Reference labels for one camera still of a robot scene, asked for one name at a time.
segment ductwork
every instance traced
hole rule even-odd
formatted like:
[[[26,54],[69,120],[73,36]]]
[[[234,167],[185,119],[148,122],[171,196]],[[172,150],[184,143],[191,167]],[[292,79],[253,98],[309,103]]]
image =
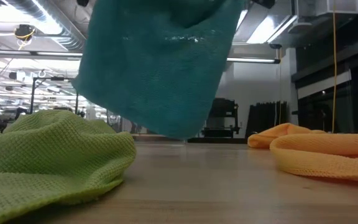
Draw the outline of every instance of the ductwork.
[[[85,45],[85,36],[74,26],[67,16],[48,0],[3,0],[20,12],[32,16],[38,21],[36,28],[45,34],[59,34],[62,38],[53,38],[69,51],[81,51]]]

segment ceiling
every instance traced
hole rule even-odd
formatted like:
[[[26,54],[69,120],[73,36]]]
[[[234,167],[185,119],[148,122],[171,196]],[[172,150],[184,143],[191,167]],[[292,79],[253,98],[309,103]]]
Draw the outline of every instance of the ceiling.
[[[15,2],[11,0],[0,0],[0,2]],[[90,0],[86,7],[78,6],[76,0],[23,0],[29,4],[38,1],[50,14],[52,23],[58,24],[57,32],[47,33],[47,29],[43,29],[50,21],[41,21],[32,16],[31,12],[18,11],[11,6],[0,6],[0,50],[21,50],[29,51],[49,51],[49,52],[81,52],[83,44],[88,37],[88,23],[93,11],[96,0]],[[283,47],[299,47],[308,45],[313,41],[317,41],[324,35],[332,32],[332,16],[330,13],[322,13],[317,15],[316,5],[324,0],[299,0],[299,10],[296,10],[293,4],[296,1],[276,0],[273,8],[267,9],[258,4],[251,4],[246,8],[238,23],[237,32],[233,38],[233,46],[230,51],[230,57],[252,57],[252,58],[276,58],[276,50],[271,49],[267,43],[279,30],[282,34],[278,35],[271,41],[273,44],[282,44]],[[298,14],[301,21],[307,21],[312,24],[307,31],[298,34],[289,34],[288,30],[291,26],[283,27],[294,15]],[[349,19],[352,19],[355,13],[340,14],[338,24],[341,26]],[[13,30],[18,28],[19,24],[31,24],[36,26],[37,32],[31,40],[30,44],[24,45],[23,41],[18,40],[13,35]],[[65,44],[65,40],[73,37],[75,45]],[[33,60],[33,59],[14,59],[0,58],[0,93],[3,98],[0,105],[10,107],[17,106],[17,103],[28,108],[29,97],[31,94],[31,77],[36,77],[40,72],[45,72],[46,77],[63,76],[66,78],[74,78],[78,72],[79,60]],[[9,78],[11,72],[24,72],[27,79],[13,80]],[[7,86],[11,85],[13,90],[7,90]],[[37,95],[35,104],[37,108],[44,108],[44,105],[73,107],[73,100],[76,93],[73,88],[61,88],[60,92],[50,91],[55,85],[69,86],[70,83],[59,83],[45,81],[36,89]],[[55,95],[56,99],[48,100],[48,96]],[[80,98],[81,105],[86,106],[86,99]]]

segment desk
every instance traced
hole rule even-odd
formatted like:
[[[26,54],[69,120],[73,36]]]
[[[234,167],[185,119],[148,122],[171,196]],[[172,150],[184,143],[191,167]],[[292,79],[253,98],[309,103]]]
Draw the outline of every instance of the desk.
[[[125,182],[96,202],[12,223],[358,223],[358,184],[276,170],[246,145],[138,144]]]

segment towel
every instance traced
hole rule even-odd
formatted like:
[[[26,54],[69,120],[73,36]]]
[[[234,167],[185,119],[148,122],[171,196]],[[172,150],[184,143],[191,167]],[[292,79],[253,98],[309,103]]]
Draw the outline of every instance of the towel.
[[[358,134],[326,134],[281,124],[251,135],[248,145],[270,148],[277,167],[291,174],[358,181]]]
[[[203,127],[244,0],[98,0],[73,86],[149,130]]]
[[[135,158],[129,133],[69,111],[40,111],[0,134],[0,223],[51,203],[95,199]]]

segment wooden table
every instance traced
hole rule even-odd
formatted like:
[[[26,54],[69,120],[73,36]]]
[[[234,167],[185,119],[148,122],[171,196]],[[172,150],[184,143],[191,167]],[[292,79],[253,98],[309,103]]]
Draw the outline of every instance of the wooden table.
[[[97,202],[13,223],[358,223],[358,184],[276,170],[245,145],[138,144],[125,182]]]

